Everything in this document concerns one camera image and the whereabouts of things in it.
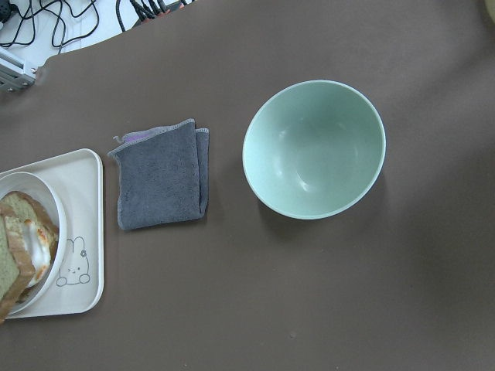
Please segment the aluminium frame post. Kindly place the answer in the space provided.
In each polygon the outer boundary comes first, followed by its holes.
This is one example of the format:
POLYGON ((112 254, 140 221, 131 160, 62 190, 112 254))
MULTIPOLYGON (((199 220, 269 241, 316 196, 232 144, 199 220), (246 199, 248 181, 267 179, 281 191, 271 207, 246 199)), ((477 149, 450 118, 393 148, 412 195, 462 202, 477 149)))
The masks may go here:
POLYGON ((1 91, 13 92, 32 86, 37 66, 1 48, 1 91))

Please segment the white round plate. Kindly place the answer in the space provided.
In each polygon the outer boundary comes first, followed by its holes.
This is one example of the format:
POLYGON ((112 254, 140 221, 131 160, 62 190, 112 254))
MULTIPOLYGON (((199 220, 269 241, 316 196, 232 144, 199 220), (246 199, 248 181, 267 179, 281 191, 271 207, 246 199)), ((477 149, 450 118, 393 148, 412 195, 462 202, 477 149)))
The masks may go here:
POLYGON ((14 304, 7 315, 7 318, 16 318, 21 317, 21 313, 24 310, 32 307, 55 284, 67 245, 67 218, 63 203, 54 188, 37 175, 29 172, 14 172, 3 176, 1 178, 1 196, 6 196, 8 191, 24 192, 35 201, 41 203, 50 221, 59 228, 53 262, 47 268, 40 282, 34 285, 33 289, 26 294, 26 299, 23 302, 14 304))

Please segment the grey folded cloth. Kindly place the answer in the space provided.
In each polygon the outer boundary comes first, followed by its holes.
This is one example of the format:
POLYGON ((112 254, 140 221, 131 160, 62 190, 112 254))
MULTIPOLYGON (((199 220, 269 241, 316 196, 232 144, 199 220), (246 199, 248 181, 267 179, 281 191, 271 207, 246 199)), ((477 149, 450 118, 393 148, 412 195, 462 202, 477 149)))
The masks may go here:
POLYGON ((118 224, 135 230, 204 217, 209 200, 210 131, 190 118, 116 138, 118 224))

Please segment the bread slice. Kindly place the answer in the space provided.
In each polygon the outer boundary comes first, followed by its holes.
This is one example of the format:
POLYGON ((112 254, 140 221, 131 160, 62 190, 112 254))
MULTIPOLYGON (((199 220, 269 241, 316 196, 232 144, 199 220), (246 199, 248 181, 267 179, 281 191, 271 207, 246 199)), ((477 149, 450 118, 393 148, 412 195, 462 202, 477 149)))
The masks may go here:
MULTIPOLYGON (((14 192, 14 194, 10 196, 10 199, 11 200, 9 202, 11 203, 11 207, 15 210, 15 214, 21 223, 21 228, 22 224, 26 220, 32 220, 33 222, 39 224, 48 236, 51 264, 46 273, 47 275, 56 256, 56 249, 59 241, 59 228, 52 222, 43 205, 31 196, 25 194, 24 192, 14 192)), ((27 288, 21 293, 21 298, 19 301, 25 301, 28 298, 30 291, 35 286, 29 288, 27 285, 27 288)))
POLYGON ((26 197, 10 192, 1 202, 1 321, 29 290, 36 269, 30 247, 35 213, 26 197))

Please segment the mint green bowl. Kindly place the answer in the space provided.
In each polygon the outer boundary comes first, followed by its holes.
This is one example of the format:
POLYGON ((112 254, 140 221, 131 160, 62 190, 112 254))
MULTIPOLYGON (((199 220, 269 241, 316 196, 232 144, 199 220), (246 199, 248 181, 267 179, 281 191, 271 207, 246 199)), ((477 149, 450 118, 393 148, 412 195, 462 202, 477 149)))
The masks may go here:
POLYGON ((244 136, 248 185, 273 211, 300 220, 341 213, 381 173, 386 134, 371 101, 330 80, 296 83, 268 99, 244 136))

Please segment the bread slice on plate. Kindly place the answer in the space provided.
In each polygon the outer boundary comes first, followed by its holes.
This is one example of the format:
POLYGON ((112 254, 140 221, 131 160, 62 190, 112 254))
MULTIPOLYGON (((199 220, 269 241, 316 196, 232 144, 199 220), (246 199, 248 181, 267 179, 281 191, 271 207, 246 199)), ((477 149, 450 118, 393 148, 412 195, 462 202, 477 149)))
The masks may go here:
MULTIPOLYGON (((47 275, 56 256, 56 249, 59 241, 59 228, 52 222, 43 205, 31 196, 25 194, 24 192, 14 192, 14 194, 10 196, 10 199, 11 200, 9 202, 11 203, 11 207, 15 210, 15 214, 21 223, 21 228, 22 224, 26 220, 32 220, 33 222, 39 224, 48 236, 51 264, 46 273, 47 275)), ((30 291, 35 286, 29 288, 27 285, 27 288, 21 293, 21 298, 19 301, 25 301, 28 298, 30 291)))

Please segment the cream rabbit tray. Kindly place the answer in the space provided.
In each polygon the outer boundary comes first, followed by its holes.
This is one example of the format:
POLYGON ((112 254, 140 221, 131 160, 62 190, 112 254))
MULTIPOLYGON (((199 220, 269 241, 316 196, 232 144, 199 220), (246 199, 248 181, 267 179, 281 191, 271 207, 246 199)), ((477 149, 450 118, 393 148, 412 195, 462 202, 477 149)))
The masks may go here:
POLYGON ((104 288, 103 165, 88 148, 13 168, 1 177, 28 172, 40 177, 59 196, 66 217, 60 239, 67 244, 53 280, 42 294, 16 305, 10 318, 67 315, 85 312, 99 301, 104 288))

